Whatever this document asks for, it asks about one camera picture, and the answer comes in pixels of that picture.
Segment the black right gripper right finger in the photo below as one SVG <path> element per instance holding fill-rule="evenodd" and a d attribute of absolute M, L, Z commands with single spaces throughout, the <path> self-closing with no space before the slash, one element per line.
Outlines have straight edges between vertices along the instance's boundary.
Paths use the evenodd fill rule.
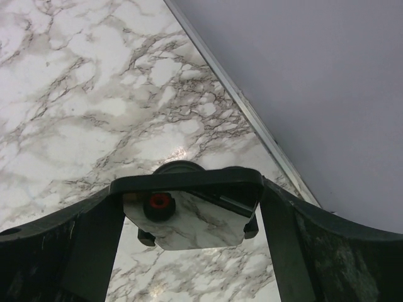
<path fill-rule="evenodd" d="M 402 235 L 360 225 L 264 180 L 264 229 L 282 301 L 402 301 Z"/>

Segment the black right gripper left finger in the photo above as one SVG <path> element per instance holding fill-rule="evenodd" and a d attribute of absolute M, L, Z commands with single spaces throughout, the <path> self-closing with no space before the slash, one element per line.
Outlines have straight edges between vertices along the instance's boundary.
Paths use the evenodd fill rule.
<path fill-rule="evenodd" d="M 1 301 L 104 301 L 123 221 L 108 189 L 1 232 Z"/>

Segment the dark phone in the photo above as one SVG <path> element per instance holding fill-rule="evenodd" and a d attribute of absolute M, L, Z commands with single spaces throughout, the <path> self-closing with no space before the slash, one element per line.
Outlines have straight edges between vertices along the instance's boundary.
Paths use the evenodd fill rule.
<path fill-rule="evenodd" d="M 124 214 L 139 228 L 139 240 L 170 251 L 253 238 L 262 193 L 262 175 L 243 167 L 130 176 L 110 185 L 110 196 L 122 198 Z"/>

